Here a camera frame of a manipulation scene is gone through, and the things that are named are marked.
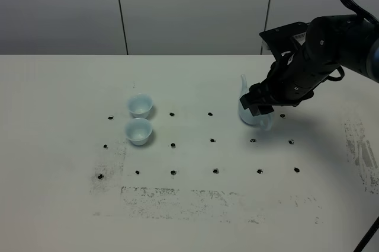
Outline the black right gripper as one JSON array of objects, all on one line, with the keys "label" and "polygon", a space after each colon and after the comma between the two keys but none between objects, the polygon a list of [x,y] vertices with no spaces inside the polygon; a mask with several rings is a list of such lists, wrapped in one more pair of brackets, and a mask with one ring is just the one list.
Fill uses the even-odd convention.
[{"label": "black right gripper", "polygon": [[252,116],[274,112],[275,106],[297,106],[312,98],[313,90],[325,81],[340,81],[345,71],[337,63],[338,31],[331,17],[310,23],[292,23],[259,35],[275,62],[263,83],[242,85],[240,104]]}]

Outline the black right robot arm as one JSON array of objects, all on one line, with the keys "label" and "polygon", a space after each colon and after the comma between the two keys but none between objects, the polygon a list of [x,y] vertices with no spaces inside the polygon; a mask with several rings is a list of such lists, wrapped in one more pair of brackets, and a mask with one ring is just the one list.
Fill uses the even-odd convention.
[{"label": "black right robot arm", "polygon": [[325,81],[340,81],[348,68],[378,81],[378,19],[353,0],[340,0],[352,15],[331,15],[260,33],[274,55],[267,77],[239,99],[253,116],[274,106],[298,106]]}]

